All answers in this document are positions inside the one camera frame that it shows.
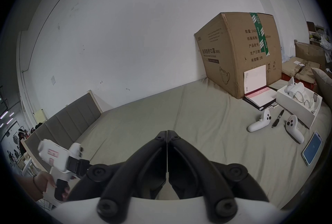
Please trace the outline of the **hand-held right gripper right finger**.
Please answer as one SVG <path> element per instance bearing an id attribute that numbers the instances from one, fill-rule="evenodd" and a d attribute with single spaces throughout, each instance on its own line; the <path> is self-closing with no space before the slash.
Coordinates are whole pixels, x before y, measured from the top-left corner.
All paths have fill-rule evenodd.
<path id="1" fill-rule="evenodd" d="M 235 216 L 235 198 L 269 202 L 267 195 L 238 163 L 208 160 L 198 149 L 168 130 L 169 182 L 180 199 L 202 196 L 207 216 Z"/>

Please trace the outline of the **person's left hand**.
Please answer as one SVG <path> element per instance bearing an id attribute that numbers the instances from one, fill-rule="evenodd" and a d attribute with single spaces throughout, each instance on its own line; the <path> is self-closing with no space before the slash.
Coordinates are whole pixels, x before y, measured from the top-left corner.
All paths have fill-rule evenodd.
<path id="1" fill-rule="evenodd" d="M 33 181 L 33 187 L 37 191 L 37 193 L 35 195 L 36 200 L 39 200 L 41 198 L 41 196 L 43 196 L 43 193 L 47 192 L 47 188 L 49 186 L 52 186 L 55 190 L 59 189 L 60 191 L 62 191 L 61 197 L 62 197 L 63 202 L 65 202 L 67 200 L 68 195 L 70 193 L 70 187 L 68 185 L 68 182 L 61 181 L 59 179 L 58 183 L 63 184 L 63 186 L 58 187 L 53 176 L 44 171 L 41 171 L 36 176 L 34 176 L 32 181 Z"/>

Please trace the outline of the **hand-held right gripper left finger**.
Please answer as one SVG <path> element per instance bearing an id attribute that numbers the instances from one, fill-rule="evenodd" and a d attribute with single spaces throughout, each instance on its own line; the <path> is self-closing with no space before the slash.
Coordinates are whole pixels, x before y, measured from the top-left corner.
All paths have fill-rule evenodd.
<path id="1" fill-rule="evenodd" d="M 100 198 L 96 206 L 99 216 L 126 216 L 130 199 L 136 188 L 141 172 L 159 156 L 167 157 L 167 131 L 158 135 L 138 149 L 125 162 L 106 165 L 95 164 L 87 167 L 78 185 L 67 202 Z"/>

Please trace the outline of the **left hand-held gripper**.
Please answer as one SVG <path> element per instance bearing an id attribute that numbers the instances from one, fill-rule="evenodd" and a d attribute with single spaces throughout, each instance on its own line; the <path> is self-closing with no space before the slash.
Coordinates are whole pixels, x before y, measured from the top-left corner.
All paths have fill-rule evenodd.
<path id="1" fill-rule="evenodd" d="M 39 157 L 51 166 L 49 173 L 56 184 L 47 186 L 45 194 L 50 201 L 64 201 L 63 194 L 72 177 L 82 178 L 86 174 L 90 162 L 82 159 L 83 151 L 79 143 L 73 143 L 67 150 L 51 140 L 40 141 Z"/>

